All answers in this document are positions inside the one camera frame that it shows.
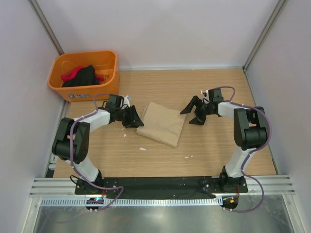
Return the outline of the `beige t shirt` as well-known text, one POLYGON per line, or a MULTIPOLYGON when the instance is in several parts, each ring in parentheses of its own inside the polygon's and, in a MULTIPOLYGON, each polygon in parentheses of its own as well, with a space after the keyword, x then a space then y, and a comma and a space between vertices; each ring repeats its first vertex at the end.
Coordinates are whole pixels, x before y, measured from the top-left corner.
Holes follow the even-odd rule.
POLYGON ((142 113, 143 126, 137 134, 170 147, 177 147, 185 122, 185 115, 155 102, 150 102, 142 113))

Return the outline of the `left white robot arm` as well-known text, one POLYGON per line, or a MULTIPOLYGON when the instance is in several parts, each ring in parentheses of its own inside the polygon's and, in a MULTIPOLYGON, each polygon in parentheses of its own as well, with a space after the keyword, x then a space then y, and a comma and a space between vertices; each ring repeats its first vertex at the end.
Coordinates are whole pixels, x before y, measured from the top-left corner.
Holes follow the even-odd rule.
POLYGON ((93 112, 78 118, 61 119, 52 145, 52 154, 66 161, 78 175, 76 192, 79 194, 99 194, 107 190, 100 170, 88 156, 90 133, 115 121, 121 122, 125 128, 144 126, 128 96, 102 93, 95 95, 93 102, 93 112))

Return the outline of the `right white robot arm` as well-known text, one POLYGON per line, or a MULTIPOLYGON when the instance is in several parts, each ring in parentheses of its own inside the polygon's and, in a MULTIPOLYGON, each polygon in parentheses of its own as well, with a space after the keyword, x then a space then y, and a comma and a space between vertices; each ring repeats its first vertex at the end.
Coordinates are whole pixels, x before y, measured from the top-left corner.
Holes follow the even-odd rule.
POLYGON ((236 149, 229 162, 222 168, 218 177, 203 179, 204 192, 246 193, 244 172, 253 155, 266 147, 271 139, 271 124, 263 107, 251 107, 224 100, 222 88, 209 89, 202 93, 203 98, 193 96, 189 104, 180 112, 194 111, 193 125, 204 125, 208 115, 228 117, 233 120, 233 135, 236 149))

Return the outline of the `orange plastic basket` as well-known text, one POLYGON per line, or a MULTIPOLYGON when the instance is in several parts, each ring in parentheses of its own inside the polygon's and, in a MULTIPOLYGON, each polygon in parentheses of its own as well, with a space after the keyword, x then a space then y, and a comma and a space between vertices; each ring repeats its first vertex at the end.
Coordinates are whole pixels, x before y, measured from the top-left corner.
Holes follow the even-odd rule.
POLYGON ((69 102, 89 101, 97 94, 117 94, 120 72, 118 58, 110 50, 66 53, 59 56, 52 67, 48 79, 49 87, 69 102), (93 66, 97 85, 64 87, 65 79, 77 76, 83 68, 93 66))

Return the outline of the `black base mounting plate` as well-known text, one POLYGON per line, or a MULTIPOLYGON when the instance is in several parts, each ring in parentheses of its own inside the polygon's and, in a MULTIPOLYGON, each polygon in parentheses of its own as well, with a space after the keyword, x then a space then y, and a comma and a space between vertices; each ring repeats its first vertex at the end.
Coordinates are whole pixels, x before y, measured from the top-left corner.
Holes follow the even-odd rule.
POLYGON ((194 200, 212 199, 215 194, 247 193, 244 177, 131 177, 104 178, 96 185, 124 188, 120 199, 130 200, 194 200))

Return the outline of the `aluminium frame rail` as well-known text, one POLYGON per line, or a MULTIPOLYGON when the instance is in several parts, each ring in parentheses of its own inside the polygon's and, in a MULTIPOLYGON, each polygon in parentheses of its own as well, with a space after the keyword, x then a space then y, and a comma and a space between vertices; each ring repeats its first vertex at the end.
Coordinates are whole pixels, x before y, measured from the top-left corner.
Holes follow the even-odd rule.
MULTIPOLYGON (((295 190, 288 175, 258 175, 266 195, 294 195, 295 190)), ((74 195, 75 184, 69 178, 36 178, 30 197, 70 197, 74 195)))

